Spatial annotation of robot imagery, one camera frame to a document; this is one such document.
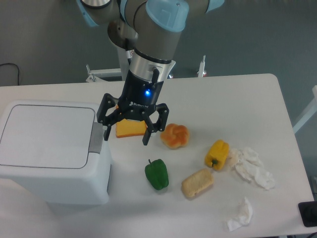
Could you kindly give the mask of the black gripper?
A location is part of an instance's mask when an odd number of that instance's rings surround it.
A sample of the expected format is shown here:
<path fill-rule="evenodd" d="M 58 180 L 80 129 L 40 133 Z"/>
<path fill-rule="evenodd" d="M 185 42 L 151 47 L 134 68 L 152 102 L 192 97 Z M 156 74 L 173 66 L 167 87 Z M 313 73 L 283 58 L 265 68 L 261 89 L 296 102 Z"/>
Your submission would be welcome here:
<path fill-rule="evenodd" d="M 147 129 L 143 136 L 143 145 L 147 146 L 152 133 L 163 132 L 166 127 L 169 108 L 167 104 L 157 104 L 163 82 L 151 82 L 127 73 L 121 96 L 113 97 L 105 93 L 97 111 L 97 121 L 103 125 L 104 141 L 108 141 L 111 127 L 123 119 L 144 121 Z M 118 104 L 118 109 L 106 115 L 107 111 Z M 158 120 L 153 123 L 150 115 L 158 112 Z"/>

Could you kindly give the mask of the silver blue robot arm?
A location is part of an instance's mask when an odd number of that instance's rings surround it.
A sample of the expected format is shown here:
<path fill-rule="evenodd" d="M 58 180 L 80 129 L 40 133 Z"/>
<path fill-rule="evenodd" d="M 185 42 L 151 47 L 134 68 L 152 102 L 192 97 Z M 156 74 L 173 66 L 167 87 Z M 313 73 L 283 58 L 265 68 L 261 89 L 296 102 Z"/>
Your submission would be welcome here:
<path fill-rule="evenodd" d="M 169 109 L 157 104 L 186 21 L 222 6 L 221 0 L 80 0 L 78 7 L 90 26 L 115 27 L 108 35 L 126 51 L 128 69 L 120 97 L 105 94 L 97 112 L 104 140 L 111 127 L 123 119 L 144 121 L 143 144 L 164 131 Z"/>

